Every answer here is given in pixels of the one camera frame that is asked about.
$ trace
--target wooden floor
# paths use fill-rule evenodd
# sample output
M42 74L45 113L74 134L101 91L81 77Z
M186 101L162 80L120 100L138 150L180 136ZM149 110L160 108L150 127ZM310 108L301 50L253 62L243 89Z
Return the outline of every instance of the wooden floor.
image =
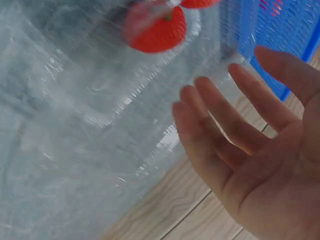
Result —
M310 64L320 69L320 51L317 51ZM294 95L285 103L297 116L302 117L304 108ZM241 94L234 107L268 137L276 136L245 96ZM257 239L228 215L185 158L101 240Z

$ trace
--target hand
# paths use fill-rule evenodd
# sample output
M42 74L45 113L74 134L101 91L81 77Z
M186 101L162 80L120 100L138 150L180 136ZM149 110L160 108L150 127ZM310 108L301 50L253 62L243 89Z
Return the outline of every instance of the hand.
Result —
M305 107L297 118L243 67L229 73L278 132L269 139L200 77L173 105L180 140L194 169L230 215L266 240L320 239L320 72L294 56L257 47L261 66ZM228 141L209 113L225 131Z

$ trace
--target finger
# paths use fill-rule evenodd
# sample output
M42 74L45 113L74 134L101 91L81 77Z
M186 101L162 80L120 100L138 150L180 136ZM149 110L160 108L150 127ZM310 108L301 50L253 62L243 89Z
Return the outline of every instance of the finger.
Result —
M299 121L297 116L241 65L230 65L229 73L241 92L274 130L280 132L289 124Z
M288 86L304 106L320 93L320 74L315 68L285 52L258 46L255 55L271 76Z
M197 118L199 126L207 136L208 144L233 170L237 170L247 154L230 143L222 134L194 86L181 89L180 99L187 103Z
M199 77L195 86L210 113L236 146L254 154L268 142L269 138L248 124L207 77Z
M187 103L173 104L172 113L181 143L195 171L220 198L233 174L232 169L215 154L208 135Z

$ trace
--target blue plastic basket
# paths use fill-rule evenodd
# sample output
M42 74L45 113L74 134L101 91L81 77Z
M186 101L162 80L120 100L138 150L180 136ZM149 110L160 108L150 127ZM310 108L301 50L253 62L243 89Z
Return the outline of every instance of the blue plastic basket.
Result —
M260 0L256 43L289 52L308 62L320 42L320 0ZM282 101L290 90L266 73L255 57L252 66Z

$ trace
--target clear plastic bottle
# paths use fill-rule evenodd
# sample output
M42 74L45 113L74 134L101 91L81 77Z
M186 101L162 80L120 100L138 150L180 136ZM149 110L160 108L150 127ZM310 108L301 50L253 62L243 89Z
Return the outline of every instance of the clear plastic bottle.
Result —
M179 89L206 75L235 97L226 69L253 52L256 1L183 9L185 41L159 54L124 41L130 4L0 3L0 239L97 239L183 155Z

